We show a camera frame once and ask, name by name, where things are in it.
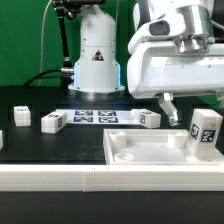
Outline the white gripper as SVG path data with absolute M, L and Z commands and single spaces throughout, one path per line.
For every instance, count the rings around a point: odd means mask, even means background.
M 204 53 L 183 53 L 177 38 L 185 30 L 182 16 L 164 17 L 143 24 L 128 44 L 129 93 L 136 99 L 159 96 L 159 106 L 171 126 L 179 124 L 173 94 L 206 94 L 224 89 L 224 44 L 210 43 Z

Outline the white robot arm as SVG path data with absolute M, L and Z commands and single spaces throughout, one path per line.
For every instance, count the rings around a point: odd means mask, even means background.
M 97 5 L 84 6 L 80 58 L 69 88 L 88 98 L 124 88 L 136 99 L 156 97 L 172 126 L 178 124 L 175 97 L 224 100 L 224 44 L 215 42 L 214 6 L 215 0 L 137 0 L 125 87 L 115 60 L 115 21 Z

